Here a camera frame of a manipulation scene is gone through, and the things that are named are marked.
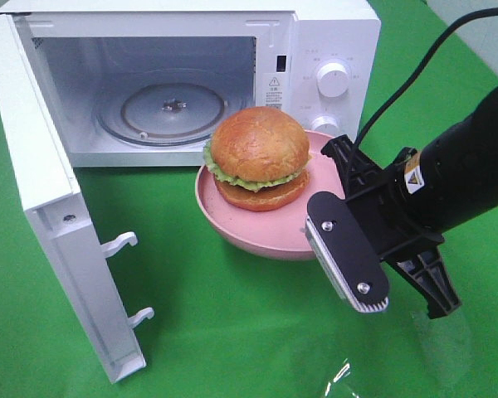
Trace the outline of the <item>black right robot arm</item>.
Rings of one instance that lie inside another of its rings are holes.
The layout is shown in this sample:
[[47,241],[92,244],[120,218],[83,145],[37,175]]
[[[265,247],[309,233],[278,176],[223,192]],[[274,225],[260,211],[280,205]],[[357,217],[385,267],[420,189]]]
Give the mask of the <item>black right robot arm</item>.
[[380,167],[346,136],[322,153],[344,196],[314,194],[306,235],[339,295],[361,313],[388,306],[388,264],[427,301],[429,318],[456,310],[439,247],[444,233],[498,206],[498,87],[425,148],[403,148]]

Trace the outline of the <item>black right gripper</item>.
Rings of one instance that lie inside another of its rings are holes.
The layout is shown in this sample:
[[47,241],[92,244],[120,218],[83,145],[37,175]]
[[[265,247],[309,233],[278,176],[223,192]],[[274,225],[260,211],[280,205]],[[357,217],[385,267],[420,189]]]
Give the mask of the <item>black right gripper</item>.
[[381,168],[353,149],[354,143],[344,134],[329,140],[320,153],[334,161],[345,201],[375,253],[424,297],[430,319],[452,314],[461,300],[437,248],[445,239],[418,221],[405,198],[404,169],[419,152],[406,147]]

